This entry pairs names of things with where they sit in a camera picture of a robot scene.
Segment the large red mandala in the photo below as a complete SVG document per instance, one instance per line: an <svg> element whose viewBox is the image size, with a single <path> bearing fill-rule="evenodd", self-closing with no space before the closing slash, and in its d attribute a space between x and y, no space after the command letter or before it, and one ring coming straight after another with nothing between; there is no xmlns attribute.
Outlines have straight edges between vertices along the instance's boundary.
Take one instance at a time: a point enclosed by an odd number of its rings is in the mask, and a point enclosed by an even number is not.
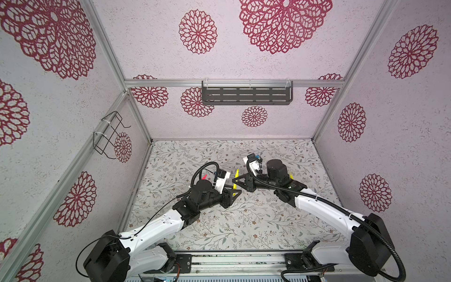
<svg viewBox="0 0 451 282"><path fill-rule="evenodd" d="M0 23L46 71L78 79L93 68L96 41L76 0L0 0Z"/></svg>
<svg viewBox="0 0 451 282"><path fill-rule="evenodd" d="M180 97L180 103L185 112L197 117L207 116L215 108L215 106L206 106L202 103L202 89L199 87L186 89Z"/></svg>
<svg viewBox="0 0 451 282"><path fill-rule="evenodd" d="M215 22L210 15L199 10L185 14L179 24L179 34L183 45L195 54L210 51L218 37Z"/></svg>
<svg viewBox="0 0 451 282"><path fill-rule="evenodd" d="M134 79L156 79L150 75L140 74ZM137 87L131 89L133 96L138 102L149 107L159 108L168 101L168 91L166 87Z"/></svg>
<svg viewBox="0 0 451 282"><path fill-rule="evenodd" d="M72 186L64 202L58 208L53 219L58 225L74 227L87 218L96 203L97 187L92 176L86 171L78 177L78 181Z"/></svg>
<svg viewBox="0 0 451 282"><path fill-rule="evenodd" d="M321 76L319 79L342 79L343 77L339 74L326 74ZM323 105L329 104L334 96L337 88L334 87L309 87L305 93L305 100L309 105L315 107L321 107Z"/></svg>
<svg viewBox="0 0 451 282"><path fill-rule="evenodd" d="M262 125L266 121L268 113L263 107L252 106L244 110L241 115L242 122L249 127Z"/></svg>
<svg viewBox="0 0 451 282"><path fill-rule="evenodd" d="M41 277L41 269L44 265L42 260L41 244L34 246L33 252L27 257L25 264L19 270L15 282L35 282Z"/></svg>
<svg viewBox="0 0 451 282"><path fill-rule="evenodd" d="M0 146L22 137L30 124L29 115L22 95L0 79Z"/></svg>
<svg viewBox="0 0 451 282"><path fill-rule="evenodd" d="M240 0L243 32L260 51L286 53L312 38L332 0Z"/></svg>
<svg viewBox="0 0 451 282"><path fill-rule="evenodd" d="M360 138L366 123L365 111L357 103L347 105L338 119L338 132L343 140L352 142Z"/></svg>
<svg viewBox="0 0 451 282"><path fill-rule="evenodd" d="M6 255L12 249L14 244L16 244L17 239L8 238L3 242L0 242L0 263L5 259Z"/></svg>
<svg viewBox="0 0 451 282"><path fill-rule="evenodd" d="M391 189L380 175L368 174L362 179L360 196L365 205L375 212L383 212L391 204Z"/></svg>
<svg viewBox="0 0 451 282"><path fill-rule="evenodd" d="M130 141L130 137L125 132L117 135L114 141L114 153L120 162L126 162L130 159L132 155L132 141Z"/></svg>
<svg viewBox="0 0 451 282"><path fill-rule="evenodd" d="M425 24L409 30L391 51L388 71L397 79L416 74L434 55L437 41L437 30L432 26Z"/></svg>

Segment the horizontal aluminum beam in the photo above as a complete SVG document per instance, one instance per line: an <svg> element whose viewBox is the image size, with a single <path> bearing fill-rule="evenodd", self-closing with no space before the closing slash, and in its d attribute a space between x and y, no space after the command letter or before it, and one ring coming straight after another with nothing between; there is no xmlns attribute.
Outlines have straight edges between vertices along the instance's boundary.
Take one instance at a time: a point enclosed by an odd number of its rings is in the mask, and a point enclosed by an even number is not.
<svg viewBox="0 0 451 282"><path fill-rule="evenodd" d="M290 81L293 87L341 87L344 80L323 80L323 79L126 79L125 85L129 88L133 87L288 87Z"/></svg>

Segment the floral tabletop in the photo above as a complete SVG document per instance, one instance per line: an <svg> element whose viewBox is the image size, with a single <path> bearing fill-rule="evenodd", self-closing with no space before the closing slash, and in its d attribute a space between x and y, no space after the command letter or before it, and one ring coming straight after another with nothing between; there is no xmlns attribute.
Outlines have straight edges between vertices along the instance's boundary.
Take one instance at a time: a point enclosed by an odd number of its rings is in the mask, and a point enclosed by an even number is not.
<svg viewBox="0 0 451 282"><path fill-rule="evenodd" d="M246 171L242 158L255 153L266 162L280 159L294 179L334 203L338 197L309 140L157 141L130 215L129 227L144 224L164 204L188 190L193 173L215 161L233 177ZM164 210L172 207L169 204ZM339 241L342 234L308 212L280 201L270 190L243 190L228 209L203 210L194 224L164 241L175 250L303 249L313 240Z"/></svg>

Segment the yellow object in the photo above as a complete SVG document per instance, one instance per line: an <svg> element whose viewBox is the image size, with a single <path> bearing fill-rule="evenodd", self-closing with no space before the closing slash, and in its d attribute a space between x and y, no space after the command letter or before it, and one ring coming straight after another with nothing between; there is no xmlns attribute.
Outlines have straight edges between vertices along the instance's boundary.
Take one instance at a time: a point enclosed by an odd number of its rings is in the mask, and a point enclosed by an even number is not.
<svg viewBox="0 0 451 282"><path fill-rule="evenodd" d="M237 169L236 170L236 173L235 173L235 178L237 178L238 176L239 176L239 169Z"/></svg>

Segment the wire rack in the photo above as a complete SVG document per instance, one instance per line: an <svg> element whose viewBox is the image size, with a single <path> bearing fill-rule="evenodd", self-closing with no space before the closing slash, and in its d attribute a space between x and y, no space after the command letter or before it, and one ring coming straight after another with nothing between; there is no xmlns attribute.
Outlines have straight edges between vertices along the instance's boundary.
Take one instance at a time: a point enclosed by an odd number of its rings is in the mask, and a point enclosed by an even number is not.
<svg viewBox="0 0 451 282"><path fill-rule="evenodd" d="M114 123L115 120L118 120L118 124L116 126L112 126L111 124ZM117 128L119 127L119 125L121 125L123 128L129 128L130 126L125 126L122 123L122 116L118 113L118 111L113 111L111 113L109 113L108 115L104 116L102 118L102 121L108 123L107 128L103 131L103 132L99 132L99 131L94 131L92 133L92 147L94 148L94 150L96 150L99 154L101 155L105 155L107 158L115 160L115 157L109 157L106 152L105 149L108 146L108 144L111 144L114 147L114 144L111 142L111 138L113 138L113 136L119 135L119 133L116 131ZM108 137L107 135L105 135L105 132L107 131L108 128L112 128L113 132L111 133L111 136ZM96 137L100 135L99 140L96 142ZM105 146L103 146L103 148L99 147L99 143L102 141L102 139L106 139L106 144Z"/></svg>

